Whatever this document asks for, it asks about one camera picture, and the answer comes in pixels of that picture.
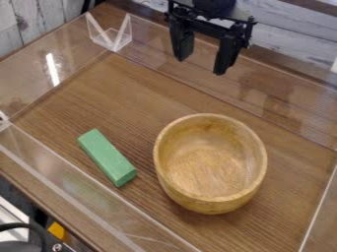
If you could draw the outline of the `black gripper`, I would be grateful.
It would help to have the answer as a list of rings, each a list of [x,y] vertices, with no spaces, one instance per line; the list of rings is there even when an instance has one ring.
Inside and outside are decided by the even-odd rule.
[[[228,32],[248,41],[256,25],[255,18],[238,9],[236,0],[168,0],[165,21],[174,56],[179,61],[194,52],[194,32],[212,37]],[[240,41],[234,35],[226,34],[219,39],[212,67],[218,76],[234,65],[238,56]]]

